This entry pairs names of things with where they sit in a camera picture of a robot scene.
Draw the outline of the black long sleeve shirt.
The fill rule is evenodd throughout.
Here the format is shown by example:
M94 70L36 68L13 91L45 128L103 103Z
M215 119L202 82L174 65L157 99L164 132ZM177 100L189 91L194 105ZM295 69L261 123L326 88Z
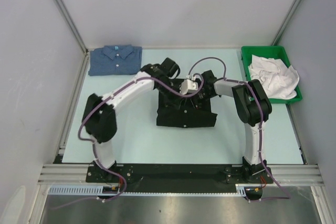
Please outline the black long sleeve shirt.
M213 85L216 78L205 78L204 84ZM158 96L156 125L164 127L200 128L214 127L217 114L212 112L211 100L205 106L194 106L191 98L167 101L163 95Z

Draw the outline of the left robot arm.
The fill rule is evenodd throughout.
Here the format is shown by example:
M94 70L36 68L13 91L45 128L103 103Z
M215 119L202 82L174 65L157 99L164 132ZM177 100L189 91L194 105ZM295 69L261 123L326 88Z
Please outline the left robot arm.
M116 158L111 139L117 132L117 115L135 99L154 89L171 92L171 78L180 74L180 67L170 58L161 64L147 64L135 76L116 90L98 96L90 95L86 102L78 139L92 144L94 161L100 164L98 176L105 182L115 178Z

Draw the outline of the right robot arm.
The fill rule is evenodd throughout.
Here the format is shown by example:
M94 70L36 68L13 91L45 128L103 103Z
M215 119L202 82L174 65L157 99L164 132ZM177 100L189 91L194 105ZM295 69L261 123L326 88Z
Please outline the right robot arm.
M259 80L231 80L217 78L212 71L202 73L202 98L215 96L232 97L239 119L245 127L245 152L242 157L242 177L254 183L261 176L267 176L267 161L263 157L264 126L272 112L271 103Z

